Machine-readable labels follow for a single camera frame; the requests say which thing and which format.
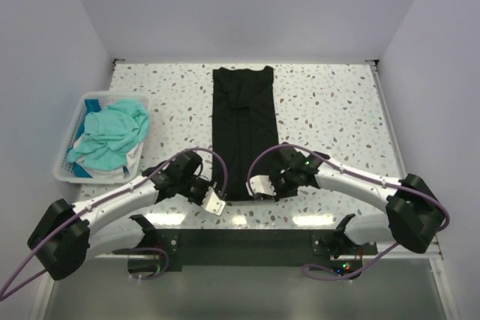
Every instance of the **black pants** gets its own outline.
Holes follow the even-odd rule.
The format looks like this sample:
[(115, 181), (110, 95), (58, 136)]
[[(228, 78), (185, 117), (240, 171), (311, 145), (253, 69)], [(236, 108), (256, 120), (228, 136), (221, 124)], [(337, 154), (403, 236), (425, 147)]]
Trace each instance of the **black pants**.
[[(273, 68), (263, 70), (213, 70), (213, 150), (225, 160), (229, 172), (227, 200), (251, 199), (245, 186), (248, 168), (267, 148), (278, 144)], [(253, 175), (267, 175), (270, 157), (260, 161)], [(213, 162), (213, 180), (223, 173)]]

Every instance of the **plastic basket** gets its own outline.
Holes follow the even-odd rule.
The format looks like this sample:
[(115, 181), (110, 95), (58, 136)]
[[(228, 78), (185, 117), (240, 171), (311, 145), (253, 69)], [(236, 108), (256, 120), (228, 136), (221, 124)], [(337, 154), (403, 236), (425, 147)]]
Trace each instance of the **plastic basket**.
[(140, 156), (142, 155), (143, 151), (143, 143), (139, 145), (138, 151), (136, 153), (136, 162), (133, 167), (133, 171), (127, 176), (109, 179), (78, 178), (74, 174), (74, 168), (72, 163), (67, 163), (68, 149), (74, 146), (78, 128), (85, 120), (85, 99), (98, 99), (98, 102), (100, 103), (102, 109), (105, 109), (105, 106), (113, 104), (116, 101), (122, 99), (138, 100), (145, 106), (145, 108), (147, 108), (147, 110), (149, 110), (150, 103), (149, 96), (147, 94), (137, 92), (93, 91), (83, 95), (82, 98), (79, 100), (78, 104), (76, 105), (72, 121), (68, 126), (67, 133), (65, 135), (63, 143), (61, 144), (60, 152), (58, 153), (58, 158), (53, 168), (53, 176), (55, 176), (55, 179), (57, 179), (58, 181), (66, 181), (68, 183), (75, 184), (124, 184), (129, 182), (137, 176), (138, 166), (140, 164)]

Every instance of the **table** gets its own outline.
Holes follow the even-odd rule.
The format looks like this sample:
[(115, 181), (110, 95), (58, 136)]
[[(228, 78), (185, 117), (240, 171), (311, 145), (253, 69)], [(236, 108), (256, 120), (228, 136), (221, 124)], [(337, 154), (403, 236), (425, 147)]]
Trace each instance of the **table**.
[[(194, 146), (212, 148), (212, 70), (274, 68), (274, 104), (280, 142), (327, 153), (379, 175), (400, 176), (396, 153), (368, 64), (117, 64), (112, 91), (151, 95), (151, 130), (139, 169)], [(212, 158), (201, 154), (210, 176)], [(84, 185), (79, 199), (115, 186)], [(347, 214), (378, 210), (340, 193), (300, 189), (273, 202), (229, 203), (217, 217), (176, 196), (145, 214), (176, 229), (333, 229)]]

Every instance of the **pile of clothes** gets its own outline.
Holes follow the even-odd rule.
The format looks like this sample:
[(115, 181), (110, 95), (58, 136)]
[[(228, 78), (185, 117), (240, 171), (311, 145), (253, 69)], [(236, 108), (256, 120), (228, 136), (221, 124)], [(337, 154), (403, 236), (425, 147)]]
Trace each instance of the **pile of clothes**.
[(119, 100), (102, 109), (86, 99), (87, 113), (67, 154), (80, 178), (121, 178), (131, 173), (150, 129), (147, 109), (137, 100)]

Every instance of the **teal towel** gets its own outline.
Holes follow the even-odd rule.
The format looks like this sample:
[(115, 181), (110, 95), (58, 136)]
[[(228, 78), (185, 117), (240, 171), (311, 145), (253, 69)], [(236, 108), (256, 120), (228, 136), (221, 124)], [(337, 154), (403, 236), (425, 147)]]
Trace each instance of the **teal towel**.
[(87, 168), (109, 172), (127, 164), (127, 153), (142, 142), (150, 128), (150, 116), (136, 100), (119, 100), (85, 117), (81, 143), (67, 155), (69, 163), (85, 156)]

